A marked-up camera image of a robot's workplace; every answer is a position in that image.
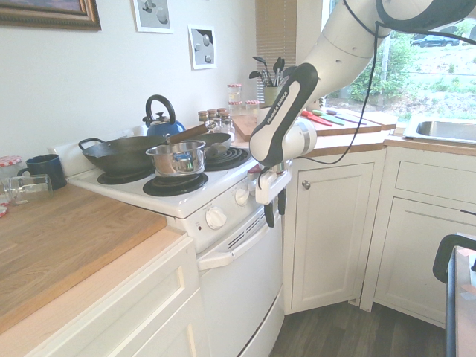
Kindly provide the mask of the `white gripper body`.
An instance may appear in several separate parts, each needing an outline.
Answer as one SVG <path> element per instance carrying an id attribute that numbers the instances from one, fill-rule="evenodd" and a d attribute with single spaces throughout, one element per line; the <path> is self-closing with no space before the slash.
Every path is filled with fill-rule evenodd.
<path id="1" fill-rule="evenodd" d="M 289 168 L 280 173 L 269 170 L 259 175 L 255 189 L 255 199 L 262 205 L 270 204 L 275 197 L 291 181 L 292 170 Z"/>

